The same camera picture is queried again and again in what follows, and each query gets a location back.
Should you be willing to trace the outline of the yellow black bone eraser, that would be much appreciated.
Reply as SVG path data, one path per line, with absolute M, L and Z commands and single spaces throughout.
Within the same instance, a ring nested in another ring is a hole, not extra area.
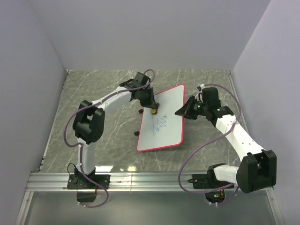
M 156 115 L 157 112 L 158 112 L 157 109 L 151 109 L 151 110 L 150 110 L 150 114 L 151 114 L 151 115 Z

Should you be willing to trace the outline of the pink framed whiteboard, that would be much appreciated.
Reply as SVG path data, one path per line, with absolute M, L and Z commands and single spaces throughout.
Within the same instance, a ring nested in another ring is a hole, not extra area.
M 184 105 L 185 85 L 179 84 L 154 95 L 159 103 L 156 114 L 142 113 L 137 151 L 146 152 L 179 146 L 184 138 L 184 118 L 175 112 Z

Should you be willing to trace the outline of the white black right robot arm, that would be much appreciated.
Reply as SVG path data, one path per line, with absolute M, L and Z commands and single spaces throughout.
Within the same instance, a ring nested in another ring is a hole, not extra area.
M 199 115 L 204 116 L 239 156 L 239 166 L 210 166 L 201 181 L 205 189 L 218 190 L 238 185 L 242 192 L 250 193 L 276 184 L 277 156 L 274 151 L 265 150 L 257 144 L 239 124 L 233 111 L 227 106 L 221 106 L 216 97 L 204 97 L 201 102 L 191 96 L 175 115 L 190 120 L 197 119 Z

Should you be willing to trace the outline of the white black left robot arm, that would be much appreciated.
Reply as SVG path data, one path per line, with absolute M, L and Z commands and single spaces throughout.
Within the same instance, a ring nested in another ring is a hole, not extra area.
M 74 174 L 83 188 L 99 185 L 95 178 L 95 143 L 104 132 L 105 116 L 132 100 L 139 100 L 144 108 L 158 110 L 159 103 L 155 101 L 150 86 L 152 81 L 153 78 L 138 73 L 110 94 L 92 102 L 84 100 L 80 103 L 72 128 L 78 141 L 78 163 Z

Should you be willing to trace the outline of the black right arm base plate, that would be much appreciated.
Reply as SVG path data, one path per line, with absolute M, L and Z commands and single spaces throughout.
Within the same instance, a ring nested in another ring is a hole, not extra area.
M 188 183 L 193 184 L 194 189 L 216 189 L 216 188 L 225 188 L 226 185 L 229 185 L 226 188 L 234 188 L 233 184 L 230 184 L 226 181 L 218 181 L 215 175 L 209 173 L 195 173 L 192 174 L 192 178 L 188 180 Z

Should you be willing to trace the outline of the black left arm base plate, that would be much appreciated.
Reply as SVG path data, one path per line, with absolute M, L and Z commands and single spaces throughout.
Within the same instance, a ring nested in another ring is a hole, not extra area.
M 108 174 L 96 174 L 90 177 L 95 183 L 98 183 L 103 188 L 108 189 L 110 184 L 110 175 Z M 85 177 L 78 177 L 75 174 L 71 174 L 68 179 L 67 189 L 81 190 L 81 189 L 99 189 L 91 181 L 87 180 Z

